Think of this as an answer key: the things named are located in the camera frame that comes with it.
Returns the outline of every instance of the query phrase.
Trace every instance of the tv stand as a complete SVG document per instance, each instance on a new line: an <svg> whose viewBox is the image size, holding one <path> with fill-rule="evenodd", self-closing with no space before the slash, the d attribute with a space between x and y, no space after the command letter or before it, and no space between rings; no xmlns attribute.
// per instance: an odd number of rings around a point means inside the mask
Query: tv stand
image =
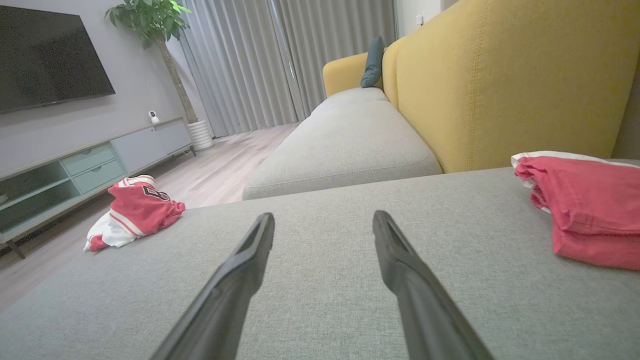
<svg viewBox="0 0 640 360"><path fill-rule="evenodd" d="M149 124L0 176L0 244L14 240L174 155L193 152L182 118Z"/></svg>

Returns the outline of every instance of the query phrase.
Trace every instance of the red and white clothing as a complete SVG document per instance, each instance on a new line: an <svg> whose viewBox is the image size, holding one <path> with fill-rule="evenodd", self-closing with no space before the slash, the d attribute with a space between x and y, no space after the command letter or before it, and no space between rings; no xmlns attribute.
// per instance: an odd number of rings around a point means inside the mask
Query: red and white clothing
<svg viewBox="0 0 640 360"><path fill-rule="evenodd" d="M123 247L142 236L154 234L178 220L184 203L172 201L156 190L149 175L126 177L109 193L115 197L111 209L92 226L84 251L98 251L107 246Z"/></svg>
<svg viewBox="0 0 640 360"><path fill-rule="evenodd" d="M588 263L640 270L640 167L556 151L511 157L553 218L553 249Z"/></svg>

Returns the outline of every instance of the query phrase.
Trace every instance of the white plant pot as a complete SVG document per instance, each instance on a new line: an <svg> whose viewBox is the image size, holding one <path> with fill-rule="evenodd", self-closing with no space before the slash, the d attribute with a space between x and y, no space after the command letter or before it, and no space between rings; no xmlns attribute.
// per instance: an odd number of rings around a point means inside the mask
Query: white plant pot
<svg viewBox="0 0 640 360"><path fill-rule="evenodd" d="M205 120L198 120L198 122L189 124L189 132L193 140L193 148L196 151L208 149L213 146L213 139L211 138Z"/></svg>

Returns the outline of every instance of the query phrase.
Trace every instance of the tree trunk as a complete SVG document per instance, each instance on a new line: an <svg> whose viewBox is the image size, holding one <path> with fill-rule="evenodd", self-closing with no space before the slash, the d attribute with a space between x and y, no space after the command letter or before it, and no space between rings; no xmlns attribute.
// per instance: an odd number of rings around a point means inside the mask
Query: tree trunk
<svg viewBox="0 0 640 360"><path fill-rule="evenodd" d="M169 53L169 49L166 48L166 43L163 38L156 38L154 40L158 49L160 49L160 53L162 54L162 59L166 64L167 70L169 70L169 75L171 75L171 80L173 80L173 85L175 85L175 89L178 91L178 95L180 96L180 101L182 101L182 107L184 108L184 112L187 115L187 122L189 124L193 124L198 122L198 117L196 116L195 111L193 111L193 106L191 105L191 101L187 96L187 92L184 90L184 85L182 85L182 80L180 79L180 74L178 74L178 69L175 67L175 63L173 62L173 58Z"/></svg>

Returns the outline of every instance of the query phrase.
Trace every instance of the curtain fold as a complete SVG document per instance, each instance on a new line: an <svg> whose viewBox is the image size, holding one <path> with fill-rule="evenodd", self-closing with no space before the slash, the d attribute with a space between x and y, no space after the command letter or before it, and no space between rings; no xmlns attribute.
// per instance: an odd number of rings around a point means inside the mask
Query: curtain fold
<svg viewBox="0 0 640 360"><path fill-rule="evenodd" d="M396 39L391 0L184 0L182 47L216 136L302 121L326 63Z"/></svg>

